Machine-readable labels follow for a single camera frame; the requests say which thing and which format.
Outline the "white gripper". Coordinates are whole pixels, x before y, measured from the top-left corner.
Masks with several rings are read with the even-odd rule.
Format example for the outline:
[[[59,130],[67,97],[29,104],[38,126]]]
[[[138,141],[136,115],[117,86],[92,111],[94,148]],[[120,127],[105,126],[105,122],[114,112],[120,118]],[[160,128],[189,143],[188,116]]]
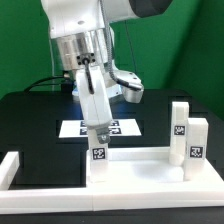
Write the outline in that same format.
[[[76,84],[85,125],[89,129],[96,129],[100,144],[109,143],[108,127],[112,121],[112,113],[100,67],[78,70]]]

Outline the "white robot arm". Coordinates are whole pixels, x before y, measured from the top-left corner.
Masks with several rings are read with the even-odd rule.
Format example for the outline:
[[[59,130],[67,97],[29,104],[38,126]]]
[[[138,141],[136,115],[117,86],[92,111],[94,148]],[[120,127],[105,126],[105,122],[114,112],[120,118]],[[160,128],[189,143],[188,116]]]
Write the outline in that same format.
[[[119,87],[128,102],[141,100],[144,86],[132,72],[116,68],[113,31],[117,21],[162,14],[172,0],[41,0],[63,68],[74,74],[88,134],[110,141],[109,89]]]

